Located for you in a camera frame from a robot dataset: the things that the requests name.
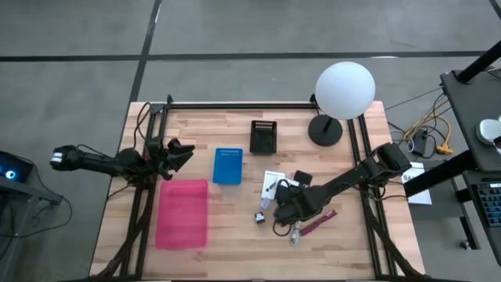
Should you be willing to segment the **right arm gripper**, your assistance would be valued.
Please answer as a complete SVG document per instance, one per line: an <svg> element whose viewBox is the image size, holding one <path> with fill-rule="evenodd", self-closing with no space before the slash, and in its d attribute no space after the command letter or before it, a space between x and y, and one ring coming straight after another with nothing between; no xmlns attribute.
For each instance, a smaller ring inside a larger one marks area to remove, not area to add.
<svg viewBox="0 0 501 282"><path fill-rule="evenodd" d="M278 207L273 216L281 226L290 225L297 221L307 221L317 216L326 205L326 188L323 186L311 186L300 188L292 186L286 179L280 179L276 183L276 200L290 202L293 207Z"/></svg>

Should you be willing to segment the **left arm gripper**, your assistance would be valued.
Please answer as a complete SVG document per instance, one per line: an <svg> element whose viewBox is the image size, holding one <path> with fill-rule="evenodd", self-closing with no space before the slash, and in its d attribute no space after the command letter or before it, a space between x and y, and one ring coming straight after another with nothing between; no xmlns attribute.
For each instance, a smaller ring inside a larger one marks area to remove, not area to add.
<svg viewBox="0 0 501 282"><path fill-rule="evenodd" d="M193 156L195 146L182 145L177 138L173 138L164 147L163 141L163 138L156 136L146 142L148 165L152 173L164 180L171 180L172 175L168 172L177 172Z"/></svg>

